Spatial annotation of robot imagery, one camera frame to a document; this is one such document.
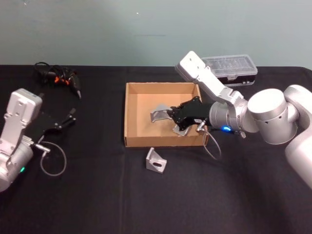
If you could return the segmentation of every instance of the wall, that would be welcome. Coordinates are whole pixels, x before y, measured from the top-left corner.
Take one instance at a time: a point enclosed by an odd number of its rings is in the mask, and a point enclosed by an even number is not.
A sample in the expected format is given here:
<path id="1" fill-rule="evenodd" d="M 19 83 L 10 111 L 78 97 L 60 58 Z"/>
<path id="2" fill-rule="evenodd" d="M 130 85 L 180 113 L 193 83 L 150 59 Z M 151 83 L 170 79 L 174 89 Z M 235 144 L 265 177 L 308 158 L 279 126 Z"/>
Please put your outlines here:
<path id="1" fill-rule="evenodd" d="M 249 54 L 312 68 L 309 0 L 0 1 L 0 64 L 175 65 Z"/>

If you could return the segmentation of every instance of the blue led light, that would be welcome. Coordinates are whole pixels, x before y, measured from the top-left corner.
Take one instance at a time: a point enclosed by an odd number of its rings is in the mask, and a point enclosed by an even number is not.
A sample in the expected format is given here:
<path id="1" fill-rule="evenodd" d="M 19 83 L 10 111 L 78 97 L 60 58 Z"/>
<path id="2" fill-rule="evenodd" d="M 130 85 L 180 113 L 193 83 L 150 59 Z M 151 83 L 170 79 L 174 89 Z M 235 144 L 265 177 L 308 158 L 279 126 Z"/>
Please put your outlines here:
<path id="1" fill-rule="evenodd" d="M 227 133 L 232 131 L 232 129 L 229 126 L 222 126 L 221 130 Z"/>

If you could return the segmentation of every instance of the table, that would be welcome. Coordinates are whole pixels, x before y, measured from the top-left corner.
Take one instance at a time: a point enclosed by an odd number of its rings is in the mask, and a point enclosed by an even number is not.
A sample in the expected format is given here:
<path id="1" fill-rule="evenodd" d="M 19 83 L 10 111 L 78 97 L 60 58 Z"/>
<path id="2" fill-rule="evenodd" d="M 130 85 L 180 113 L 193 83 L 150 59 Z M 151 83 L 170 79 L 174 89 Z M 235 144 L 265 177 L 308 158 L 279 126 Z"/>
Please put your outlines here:
<path id="1" fill-rule="evenodd" d="M 124 147 L 125 83 L 181 82 L 174 68 L 74 68 L 81 101 L 65 87 L 41 87 L 31 66 L 0 66 L 0 113 L 23 87 L 45 93 L 43 109 L 55 117 L 75 107 L 78 119 L 56 138 L 68 157 L 62 176 L 46 176 L 36 155 L 0 194 L 1 234 L 312 233 L 312 191 L 287 163 L 285 145 L 269 145 L 260 134 L 215 133 L 224 163 L 202 147 L 157 148 L 168 160 L 162 175 L 145 169 L 148 148 Z M 255 85 L 237 90 L 249 99 L 291 84 L 312 90 L 312 71 L 259 67 Z"/>

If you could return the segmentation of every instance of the open cardboard box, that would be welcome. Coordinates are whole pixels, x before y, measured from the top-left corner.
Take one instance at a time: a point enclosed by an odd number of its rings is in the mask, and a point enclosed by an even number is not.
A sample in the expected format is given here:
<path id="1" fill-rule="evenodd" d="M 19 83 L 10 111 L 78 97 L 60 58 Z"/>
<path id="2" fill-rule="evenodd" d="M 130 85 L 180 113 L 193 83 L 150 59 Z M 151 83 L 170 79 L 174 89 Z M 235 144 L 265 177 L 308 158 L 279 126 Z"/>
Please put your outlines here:
<path id="1" fill-rule="evenodd" d="M 196 146 L 203 144 L 203 136 L 191 127 L 186 136 L 173 132 L 173 120 L 151 122 L 150 112 L 159 104 L 168 107 L 200 96 L 193 83 L 127 83 L 124 119 L 126 147 Z"/>

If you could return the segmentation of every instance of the plastic storage case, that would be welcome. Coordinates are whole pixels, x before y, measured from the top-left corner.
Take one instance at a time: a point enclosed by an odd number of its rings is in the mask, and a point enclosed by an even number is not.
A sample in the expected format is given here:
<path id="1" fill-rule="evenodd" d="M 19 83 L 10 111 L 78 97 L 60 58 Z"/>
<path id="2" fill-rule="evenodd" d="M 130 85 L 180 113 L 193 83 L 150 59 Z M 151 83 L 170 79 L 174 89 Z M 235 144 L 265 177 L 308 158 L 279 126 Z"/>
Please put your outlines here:
<path id="1" fill-rule="evenodd" d="M 251 85 L 258 69 L 248 55 L 229 55 L 202 58 L 225 86 Z"/>

